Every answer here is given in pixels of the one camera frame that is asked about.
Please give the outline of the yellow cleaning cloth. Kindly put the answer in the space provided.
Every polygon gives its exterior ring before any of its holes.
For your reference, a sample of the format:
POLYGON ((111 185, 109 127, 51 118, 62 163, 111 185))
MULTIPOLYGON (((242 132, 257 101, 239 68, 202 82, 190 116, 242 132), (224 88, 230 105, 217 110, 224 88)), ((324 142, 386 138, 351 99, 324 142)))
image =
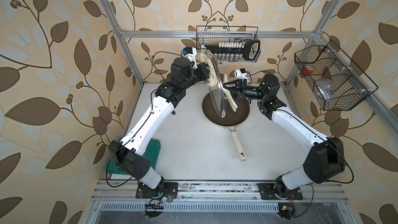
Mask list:
POLYGON ((206 52, 199 52, 196 55, 196 60, 199 61, 200 63, 206 64, 206 68, 209 71, 209 78, 207 81, 211 87, 216 87, 218 85, 218 79, 215 70, 216 65, 213 64, 214 62, 213 54, 209 50, 207 50, 206 52))

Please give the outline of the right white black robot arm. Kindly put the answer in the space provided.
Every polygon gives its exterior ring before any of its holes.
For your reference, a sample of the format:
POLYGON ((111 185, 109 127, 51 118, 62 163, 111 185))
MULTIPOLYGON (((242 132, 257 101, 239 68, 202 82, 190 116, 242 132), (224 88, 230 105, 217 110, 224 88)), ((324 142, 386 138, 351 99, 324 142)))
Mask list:
POLYGON ((273 192, 277 198, 285 200, 302 186, 332 181, 345 171, 348 165, 343 142, 320 133, 295 115, 277 97, 280 84, 276 76, 266 74, 258 86, 251 86, 246 75, 239 75, 233 81, 225 78, 222 86, 233 109, 243 99, 256 100, 260 113, 284 128, 307 151, 300 167, 276 178, 273 192))

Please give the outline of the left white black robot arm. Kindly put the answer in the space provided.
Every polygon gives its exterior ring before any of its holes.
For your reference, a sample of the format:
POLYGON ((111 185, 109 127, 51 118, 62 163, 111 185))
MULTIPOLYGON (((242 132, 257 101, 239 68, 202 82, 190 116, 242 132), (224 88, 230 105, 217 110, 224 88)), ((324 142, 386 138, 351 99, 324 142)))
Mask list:
POLYGON ((213 59, 200 53, 195 59, 176 58, 171 72, 158 88, 150 93, 150 106, 136 126, 119 142, 109 145, 111 157, 120 169, 144 186, 152 199, 165 196, 164 178, 151 166, 143 155, 161 123, 186 96, 186 90, 199 82, 215 78, 213 59))

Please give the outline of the glass pot lid cream handle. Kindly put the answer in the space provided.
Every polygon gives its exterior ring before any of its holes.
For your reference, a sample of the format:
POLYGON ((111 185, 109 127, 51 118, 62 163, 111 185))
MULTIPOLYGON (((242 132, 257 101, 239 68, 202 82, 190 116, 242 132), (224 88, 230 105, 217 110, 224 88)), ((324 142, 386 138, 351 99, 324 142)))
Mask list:
POLYGON ((237 104, 231 97, 230 92, 228 89, 225 89, 223 87, 223 83, 221 80, 221 76, 218 70, 217 62, 214 59, 213 62, 214 65, 216 65, 215 70, 216 70, 216 75, 218 79, 218 85, 216 87, 211 87, 207 81, 208 87, 209 87, 209 93, 210 93, 210 98, 212 100, 212 103, 214 105, 214 108, 218 114, 219 117, 224 118, 227 113, 227 102, 229 103, 231 109, 233 112, 236 112, 238 109, 237 104))

